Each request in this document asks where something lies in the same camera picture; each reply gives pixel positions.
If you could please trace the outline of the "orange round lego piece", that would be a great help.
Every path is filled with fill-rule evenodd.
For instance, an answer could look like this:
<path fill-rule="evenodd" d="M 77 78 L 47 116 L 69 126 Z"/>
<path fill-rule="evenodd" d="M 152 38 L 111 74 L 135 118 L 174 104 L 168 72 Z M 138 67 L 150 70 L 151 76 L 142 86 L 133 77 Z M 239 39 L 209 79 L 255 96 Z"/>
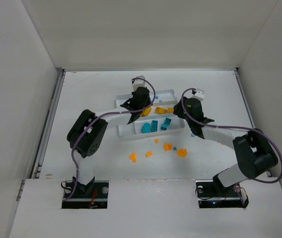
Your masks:
<path fill-rule="evenodd" d="M 172 151 L 172 150 L 173 150 L 173 145 L 170 144 L 170 143 L 164 143 L 163 149 L 164 149 L 165 151 Z"/>

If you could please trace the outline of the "yellow long duplo brick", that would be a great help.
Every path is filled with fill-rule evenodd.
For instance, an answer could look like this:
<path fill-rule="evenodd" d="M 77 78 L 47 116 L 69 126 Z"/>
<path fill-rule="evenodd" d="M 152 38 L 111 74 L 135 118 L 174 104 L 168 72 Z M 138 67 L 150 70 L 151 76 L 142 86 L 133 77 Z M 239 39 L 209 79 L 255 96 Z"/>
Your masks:
<path fill-rule="evenodd" d="M 162 107 L 156 107 L 154 112 L 156 114 L 158 114 L 158 115 L 162 115 L 162 114 L 166 114 L 167 113 L 167 109 L 162 108 Z"/>

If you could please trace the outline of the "yellow small duplo brick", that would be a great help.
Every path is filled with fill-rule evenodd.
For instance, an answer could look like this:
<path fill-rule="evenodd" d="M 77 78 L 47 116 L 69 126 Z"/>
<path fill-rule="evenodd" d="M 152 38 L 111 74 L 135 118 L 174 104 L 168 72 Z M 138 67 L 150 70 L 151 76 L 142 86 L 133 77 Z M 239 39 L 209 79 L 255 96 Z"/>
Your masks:
<path fill-rule="evenodd" d="M 167 112 L 168 112 L 168 113 L 173 113 L 173 112 L 174 112 L 174 108 L 168 108 L 168 109 L 167 109 Z"/>

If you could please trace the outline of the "orange half-round lego piece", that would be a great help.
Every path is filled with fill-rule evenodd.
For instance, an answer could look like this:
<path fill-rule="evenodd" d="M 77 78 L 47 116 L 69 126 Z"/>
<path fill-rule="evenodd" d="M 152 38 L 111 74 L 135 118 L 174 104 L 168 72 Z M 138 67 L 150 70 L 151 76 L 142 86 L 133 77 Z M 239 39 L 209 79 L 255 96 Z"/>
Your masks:
<path fill-rule="evenodd" d="M 186 149 L 179 149 L 177 150 L 177 155 L 181 158 L 184 158 L 187 156 L 187 150 Z"/>

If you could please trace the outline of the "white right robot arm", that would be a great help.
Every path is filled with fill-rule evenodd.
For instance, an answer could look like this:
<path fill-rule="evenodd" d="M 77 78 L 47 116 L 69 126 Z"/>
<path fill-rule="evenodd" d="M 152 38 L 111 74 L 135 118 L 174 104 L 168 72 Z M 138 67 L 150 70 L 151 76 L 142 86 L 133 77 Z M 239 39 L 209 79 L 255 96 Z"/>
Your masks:
<path fill-rule="evenodd" d="M 221 126 L 204 116 L 201 101 L 183 97 L 173 107 L 173 114 L 185 120 L 195 136 L 224 144 L 234 150 L 236 164 L 212 178 L 211 190 L 220 194 L 234 185 L 256 179 L 278 164 L 269 139 L 257 129 Z"/>

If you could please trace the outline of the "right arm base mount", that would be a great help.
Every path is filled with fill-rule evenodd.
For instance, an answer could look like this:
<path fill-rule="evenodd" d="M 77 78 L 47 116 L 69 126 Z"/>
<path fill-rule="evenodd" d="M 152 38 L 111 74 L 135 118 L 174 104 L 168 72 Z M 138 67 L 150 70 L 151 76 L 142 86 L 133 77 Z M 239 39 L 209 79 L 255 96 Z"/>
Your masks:
<path fill-rule="evenodd" d="M 195 194 L 200 209 L 246 209 L 249 205 L 247 192 L 239 183 L 223 190 L 216 191 L 212 180 L 197 180 Z"/>

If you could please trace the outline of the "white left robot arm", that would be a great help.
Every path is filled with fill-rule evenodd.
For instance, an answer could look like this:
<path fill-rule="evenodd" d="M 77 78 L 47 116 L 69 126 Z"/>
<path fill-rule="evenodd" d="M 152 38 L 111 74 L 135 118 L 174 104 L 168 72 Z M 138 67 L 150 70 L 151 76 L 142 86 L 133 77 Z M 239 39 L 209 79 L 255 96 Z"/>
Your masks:
<path fill-rule="evenodd" d="M 139 86 L 133 90 L 132 96 L 115 110 L 97 114 L 86 109 L 80 114 L 67 134 L 71 158 L 76 168 L 72 183 L 68 185 L 71 187 L 68 198 L 77 191 L 85 195 L 90 193 L 94 177 L 80 179 L 79 162 L 81 159 L 92 156 L 99 149 L 105 131 L 119 125 L 133 123 L 152 104 L 150 91 L 145 86 Z"/>

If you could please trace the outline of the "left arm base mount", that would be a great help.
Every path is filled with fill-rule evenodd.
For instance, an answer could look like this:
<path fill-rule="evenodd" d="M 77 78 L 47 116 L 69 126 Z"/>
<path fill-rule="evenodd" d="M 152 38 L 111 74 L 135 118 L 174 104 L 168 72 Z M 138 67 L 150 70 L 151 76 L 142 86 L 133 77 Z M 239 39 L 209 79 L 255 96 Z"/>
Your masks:
<path fill-rule="evenodd" d="M 63 181 L 61 187 L 64 190 L 62 209 L 107 209 L 108 207 L 108 180 L 92 179 L 87 185 L 77 183 L 76 189 L 69 196 L 74 188 L 75 177 L 72 181 Z"/>

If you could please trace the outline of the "teal long duplo brick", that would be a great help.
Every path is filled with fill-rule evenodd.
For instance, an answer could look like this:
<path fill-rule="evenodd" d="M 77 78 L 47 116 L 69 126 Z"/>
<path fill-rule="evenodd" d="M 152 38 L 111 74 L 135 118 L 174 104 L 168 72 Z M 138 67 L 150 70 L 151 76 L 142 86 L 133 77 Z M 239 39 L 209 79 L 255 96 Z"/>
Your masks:
<path fill-rule="evenodd" d="M 153 120 L 151 122 L 151 132 L 157 132 L 158 131 L 158 121 Z"/>

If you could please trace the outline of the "teal rounded duplo block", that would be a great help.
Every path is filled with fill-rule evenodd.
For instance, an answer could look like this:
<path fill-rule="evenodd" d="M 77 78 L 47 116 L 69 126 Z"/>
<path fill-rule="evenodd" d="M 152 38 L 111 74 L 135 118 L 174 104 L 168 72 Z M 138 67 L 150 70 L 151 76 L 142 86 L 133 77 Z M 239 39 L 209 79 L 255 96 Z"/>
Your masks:
<path fill-rule="evenodd" d="M 142 133 L 151 133 L 151 124 L 144 123 L 141 129 Z"/>

